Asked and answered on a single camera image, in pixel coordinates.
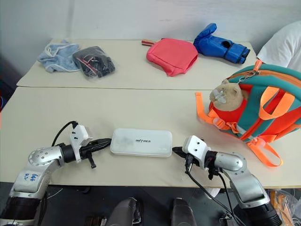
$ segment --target white connector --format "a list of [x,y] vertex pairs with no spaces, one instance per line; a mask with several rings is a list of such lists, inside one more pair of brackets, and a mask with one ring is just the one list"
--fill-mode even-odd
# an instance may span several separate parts
[[202,141],[197,136],[193,135],[188,138],[186,138],[182,150],[185,153],[192,154],[200,164],[200,168],[205,170],[204,164],[205,164],[205,156],[207,151],[210,151],[210,148],[207,146],[207,144]]
[[76,163],[81,161],[79,149],[86,146],[93,139],[88,131],[89,129],[83,125],[77,125],[70,135],[70,142],[74,151]]

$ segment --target pink pouch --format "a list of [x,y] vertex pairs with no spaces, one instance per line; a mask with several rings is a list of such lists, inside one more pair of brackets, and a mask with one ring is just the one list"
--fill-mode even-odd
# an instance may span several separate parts
[[198,58],[193,44],[177,39],[162,39],[147,52],[146,58],[160,65],[168,76],[185,74]]

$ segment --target person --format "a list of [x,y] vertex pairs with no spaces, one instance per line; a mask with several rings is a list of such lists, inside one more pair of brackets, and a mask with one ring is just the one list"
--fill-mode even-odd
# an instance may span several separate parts
[[[135,198],[121,201],[113,210],[106,226],[142,226],[143,203]],[[197,226],[189,204],[182,198],[173,200],[171,226]]]
[[301,72],[301,20],[283,27],[257,55],[263,63]]

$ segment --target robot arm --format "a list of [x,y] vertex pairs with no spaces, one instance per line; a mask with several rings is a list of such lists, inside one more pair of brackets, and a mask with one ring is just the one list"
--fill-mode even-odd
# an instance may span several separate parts
[[[246,159],[241,154],[213,152],[203,140],[196,136],[190,136],[185,140],[182,151],[193,156],[200,168],[209,169],[209,178],[213,177],[214,172],[222,172],[229,178],[238,204],[248,215],[252,225],[279,226],[282,224],[270,203],[269,196],[259,180],[250,173]],[[191,169],[193,163],[193,161],[188,163],[188,170]]]
[[46,192],[50,176],[65,163],[80,162],[88,158],[91,168],[96,167],[92,152],[109,146],[111,139],[90,142],[91,137],[87,135],[85,127],[78,126],[72,132],[71,145],[60,144],[40,148],[29,155],[27,165],[17,176],[9,193],[6,207],[0,217],[0,226],[34,225],[34,216]]

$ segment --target blue boxing glove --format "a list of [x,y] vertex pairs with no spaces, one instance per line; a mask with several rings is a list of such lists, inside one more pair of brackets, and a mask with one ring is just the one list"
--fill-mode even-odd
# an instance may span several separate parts
[[198,52],[209,57],[222,57],[236,64],[243,64],[246,61],[250,50],[230,40],[215,37],[212,35],[216,30],[216,24],[209,24],[195,38],[193,45]]

